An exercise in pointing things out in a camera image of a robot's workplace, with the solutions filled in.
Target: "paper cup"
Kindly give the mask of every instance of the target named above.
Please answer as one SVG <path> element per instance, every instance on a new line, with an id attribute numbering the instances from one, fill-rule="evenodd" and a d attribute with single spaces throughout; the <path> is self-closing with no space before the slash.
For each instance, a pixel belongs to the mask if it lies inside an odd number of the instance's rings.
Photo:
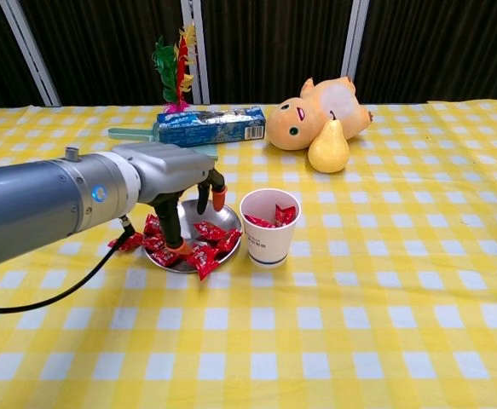
<path id="1" fill-rule="evenodd" d="M 294 221 L 281 228 L 261 228 L 245 218 L 245 215 L 255 216 L 272 222 L 275 219 L 275 205 L 282 209 L 295 206 Z M 300 215 L 301 205 L 298 200 L 279 189 L 255 190 L 242 199 L 240 216 L 245 227 L 248 254 L 254 264 L 261 268 L 274 268 L 286 260 Z"/>

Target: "orange gripper tip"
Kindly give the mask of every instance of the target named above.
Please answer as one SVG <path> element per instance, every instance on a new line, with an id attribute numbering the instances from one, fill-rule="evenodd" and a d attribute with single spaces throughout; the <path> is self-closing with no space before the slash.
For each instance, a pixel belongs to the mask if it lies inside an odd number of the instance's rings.
<path id="1" fill-rule="evenodd" d="M 212 206 L 215 211 L 220 211 L 225 205 L 225 193 L 228 191 L 228 187 L 224 186 L 221 192 L 216 192 L 212 189 Z"/>
<path id="2" fill-rule="evenodd" d="M 193 250 L 191 248 L 191 245 L 189 245 L 186 240 L 184 240 L 182 245 L 178 248 L 171 249 L 168 245 L 166 246 L 166 248 L 167 250 L 174 251 L 175 253 L 178 253 L 182 256 L 189 256 L 191 254 L 191 251 Z"/>

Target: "red candy wrapper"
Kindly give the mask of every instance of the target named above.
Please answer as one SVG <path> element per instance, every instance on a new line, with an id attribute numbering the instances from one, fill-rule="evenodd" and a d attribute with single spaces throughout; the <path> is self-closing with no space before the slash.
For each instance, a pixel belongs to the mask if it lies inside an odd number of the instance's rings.
<path id="1" fill-rule="evenodd" d="M 203 238 L 210 241 L 219 241 L 225 237 L 226 231 L 218 226 L 214 226 L 209 222 L 201 222 L 194 224 L 197 231 Z"/>
<path id="2" fill-rule="evenodd" d="M 248 222 L 259 226 L 260 228 L 275 228 L 276 226 L 272 223 L 267 222 L 264 219 L 260 219 L 259 217 L 245 215 L 245 218 Z"/>
<path id="3" fill-rule="evenodd" d="M 174 251 L 170 251 L 166 248 L 155 251 L 152 254 L 152 259 L 155 260 L 161 266 L 165 266 L 165 267 L 169 267 L 171 264 L 173 264 L 179 258 L 180 258 L 180 255 L 178 253 L 175 253 Z"/>
<path id="4" fill-rule="evenodd" d="M 242 236 L 242 232 L 236 228 L 232 228 L 226 233 L 225 237 L 218 242 L 216 248 L 220 253 L 230 252 L 234 248 L 234 245 L 237 244 L 237 241 L 239 241 L 240 236 Z"/>
<path id="5" fill-rule="evenodd" d="M 196 243 L 193 244 L 191 246 L 191 253 L 187 254 L 186 256 L 182 255 L 183 259 L 187 262 L 189 257 L 191 257 L 196 251 L 199 251 L 201 247 L 202 247 L 201 245 L 198 245 Z"/>
<path id="6" fill-rule="evenodd" d="M 194 249 L 194 252 L 186 260 L 189 264 L 197 268 L 201 281 L 220 266 L 220 263 L 214 260 L 216 254 L 217 249 L 213 249 L 209 245 L 203 245 L 198 249 Z"/>
<path id="7" fill-rule="evenodd" d="M 158 217 L 154 215 L 147 215 L 146 225 L 144 226 L 144 234 L 147 234 L 148 236 L 157 236 L 162 234 L 161 223 L 159 222 Z"/>
<path id="8" fill-rule="evenodd" d="M 140 247 L 142 245 L 143 237 L 140 233 L 135 233 L 130 236 L 127 241 L 125 241 L 119 248 L 118 251 L 123 253 L 127 251 L 133 251 L 134 249 Z M 117 239 L 112 240 L 108 243 L 108 247 L 113 247 L 118 242 Z"/>
<path id="9" fill-rule="evenodd" d="M 155 237 L 146 237 L 142 245 L 151 252 L 161 250 L 165 247 L 165 236 L 159 234 Z"/>
<path id="10" fill-rule="evenodd" d="M 287 226 L 296 218 L 296 208 L 295 206 L 288 207 L 286 209 L 281 209 L 280 206 L 275 207 L 275 226 L 281 228 L 282 226 Z"/>
<path id="11" fill-rule="evenodd" d="M 216 260 L 210 260 L 205 264 L 200 264 L 195 267 L 197 268 L 197 272 L 199 273 L 199 280 L 202 281 L 208 276 L 208 274 L 210 274 L 216 268 L 220 267 L 220 263 Z"/>

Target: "yellow pear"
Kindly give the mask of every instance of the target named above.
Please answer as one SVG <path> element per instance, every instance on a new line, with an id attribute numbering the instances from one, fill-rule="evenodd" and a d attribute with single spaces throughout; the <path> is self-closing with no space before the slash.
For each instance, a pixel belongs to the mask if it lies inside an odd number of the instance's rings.
<path id="1" fill-rule="evenodd" d="M 349 154 L 349 144 L 344 139 L 341 121 L 330 119 L 310 144 L 309 162 L 319 172 L 339 172 L 346 166 Z"/>

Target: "yellow checkered tablecloth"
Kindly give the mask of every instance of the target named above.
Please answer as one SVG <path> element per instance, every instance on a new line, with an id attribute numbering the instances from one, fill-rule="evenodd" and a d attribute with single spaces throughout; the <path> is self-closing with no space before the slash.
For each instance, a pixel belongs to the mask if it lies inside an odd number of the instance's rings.
<path id="1" fill-rule="evenodd" d="M 264 141 L 219 146 L 234 209 L 259 187 L 301 199 L 285 266 L 257 270 L 243 243 L 201 284 L 137 252 L 0 316 L 0 408 L 497 407 L 497 101 L 370 109 L 337 175 Z M 108 128 L 158 110 L 0 109 L 0 165 L 107 149 Z M 0 305 L 78 281 L 120 232 L 0 265 Z"/>

